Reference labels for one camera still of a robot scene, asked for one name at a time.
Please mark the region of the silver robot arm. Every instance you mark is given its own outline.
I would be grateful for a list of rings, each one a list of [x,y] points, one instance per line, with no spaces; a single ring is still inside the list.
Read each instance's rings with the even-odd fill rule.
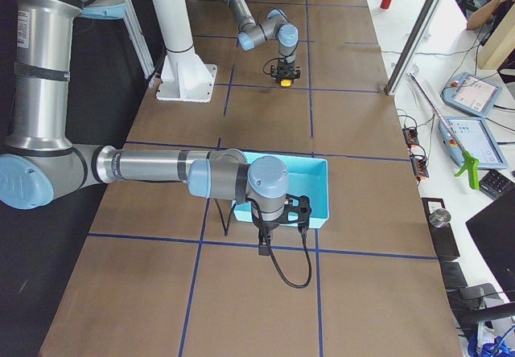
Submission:
[[[266,20],[258,23],[245,0],[224,0],[232,11],[238,27],[237,39],[243,50],[249,51],[269,40],[278,42],[277,64],[266,75],[282,87],[290,87],[300,78],[300,68],[295,66],[299,45],[299,30],[289,22],[282,10],[273,9]]]
[[[74,146],[65,136],[70,81],[72,25],[76,17],[119,19],[125,0],[15,0],[18,5],[16,93],[10,153],[1,154],[1,201],[27,210],[49,204],[83,187],[117,180],[182,182],[192,195],[250,202],[259,230],[259,253],[271,255],[270,232],[288,222],[293,196],[287,194],[286,165],[265,156],[252,164],[239,150],[117,150]],[[288,59],[298,44],[297,28],[270,13],[262,33],[245,0],[224,0],[238,25],[244,50],[276,39]],[[166,57],[160,88],[165,101],[209,102],[216,65],[196,54],[185,0],[152,0]]]

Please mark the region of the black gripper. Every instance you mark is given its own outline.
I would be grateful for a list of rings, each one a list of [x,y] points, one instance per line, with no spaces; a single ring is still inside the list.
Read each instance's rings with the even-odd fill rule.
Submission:
[[[258,229],[258,254],[260,256],[269,256],[269,244],[272,238],[273,230],[278,226],[270,222],[262,222],[257,216],[253,216],[253,223]]]
[[[300,78],[300,68],[294,62],[285,58],[276,58],[277,64],[271,67],[271,77],[274,80],[297,80]]]

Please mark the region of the person forearm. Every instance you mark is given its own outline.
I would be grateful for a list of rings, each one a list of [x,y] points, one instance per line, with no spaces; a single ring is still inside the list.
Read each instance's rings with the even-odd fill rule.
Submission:
[[[480,9],[475,11],[467,21],[466,29],[474,31],[482,27],[496,12],[498,7],[504,2],[514,2],[514,0],[491,0]]]

